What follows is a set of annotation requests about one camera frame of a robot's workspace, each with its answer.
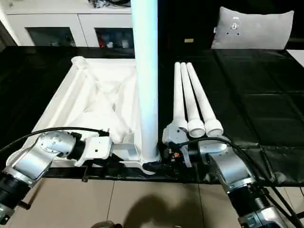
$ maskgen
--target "cabinet glass door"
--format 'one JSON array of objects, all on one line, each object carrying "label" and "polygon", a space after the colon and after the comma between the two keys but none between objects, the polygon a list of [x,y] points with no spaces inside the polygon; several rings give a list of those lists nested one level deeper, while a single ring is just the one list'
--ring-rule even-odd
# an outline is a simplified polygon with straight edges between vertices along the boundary
[{"label": "cabinet glass door", "polygon": [[87,47],[77,14],[8,15],[22,46]]},{"label": "cabinet glass door", "polygon": [[35,46],[76,46],[69,27],[37,27],[26,30]]},{"label": "cabinet glass door", "polygon": [[134,49],[131,28],[95,28],[100,48]]},{"label": "cabinet glass door", "polygon": [[130,14],[79,14],[89,47],[124,48],[134,52]]}]

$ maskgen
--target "black table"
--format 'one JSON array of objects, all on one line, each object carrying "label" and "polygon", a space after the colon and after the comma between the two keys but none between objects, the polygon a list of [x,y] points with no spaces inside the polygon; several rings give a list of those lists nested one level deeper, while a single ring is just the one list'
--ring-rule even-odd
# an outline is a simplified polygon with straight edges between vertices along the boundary
[{"label": "black table", "polygon": [[[0,53],[0,147],[29,133],[71,67],[74,56],[134,58],[121,50],[8,47]],[[203,50],[161,53],[159,138],[172,121],[174,62],[197,71],[225,135],[242,147],[277,186],[303,186],[304,68],[286,51]],[[22,144],[1,154],[7,157]],[[81,178],[85,168],[52,168],[47,177]],[[130,168],[91,168],[96,179],[217,183],[208,166],[163,170],[152,176]]]}]

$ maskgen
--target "pipe end cap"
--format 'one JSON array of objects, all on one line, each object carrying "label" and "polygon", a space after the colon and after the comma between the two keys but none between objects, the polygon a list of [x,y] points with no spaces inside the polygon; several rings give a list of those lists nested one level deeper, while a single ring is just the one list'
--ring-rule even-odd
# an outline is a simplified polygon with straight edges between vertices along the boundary
[{"label": "pipe end cap", "polygon": [[205,134],[204,123],[200,119],[190,120],[188,123],[188,131],[192,138],[200,138]]},{"label": "pipe end cap", "polygon": [[205,122],[206,135],[208,137],[219,137],[224,133],[223,126],[217,119]]}]

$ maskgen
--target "white cylinder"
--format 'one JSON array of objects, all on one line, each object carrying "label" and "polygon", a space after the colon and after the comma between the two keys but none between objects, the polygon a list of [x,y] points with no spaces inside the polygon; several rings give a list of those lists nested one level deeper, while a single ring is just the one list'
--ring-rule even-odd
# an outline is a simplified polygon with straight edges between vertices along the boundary
[{"label": "white cylinder", "polygon": [[181,83],[181,64],[174,64],[174,102],[173,102],[173,124],[188,131],[188,123],[185,119],[184,97]]},{"label": "white cylinder", "polygon": [[202,137],[205,134],[204,123],[200,120],[200,114],[195,103],[191,82],[189,79],[187,66],[185,63],[180,64],[182,85],[185,94],[185,102],[188,116],[188,131],[193,138]]},{"label": "white cylinder", "polygon": [[192,63],[187,63],[187,69],[190,75],[190,79],[193,85],[195,96],[198,100],[201,114],[205,122],[206,135],[208,137],[218,137],[224,132],[223,127],[215,117],[206,93],[200,83],[200,80],[193,68]]},{"label": "white cylinder", "polygon": [[159,160],[157,0],[131,0],[142,134],[140,159]]}]

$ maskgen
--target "tile floor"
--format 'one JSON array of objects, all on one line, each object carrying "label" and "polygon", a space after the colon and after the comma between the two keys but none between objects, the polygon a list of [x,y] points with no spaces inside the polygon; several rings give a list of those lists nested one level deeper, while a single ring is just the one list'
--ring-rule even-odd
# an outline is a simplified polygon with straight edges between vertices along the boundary
[{"label": "tile floor", "polygon": [[[279,190],[296,212],[304,210],[299,188]],[[219,185],[43,179],[25,201],[32,208],[17,208],[6,227],[90,228],[107,219],[125,228],[239,227]]]}]

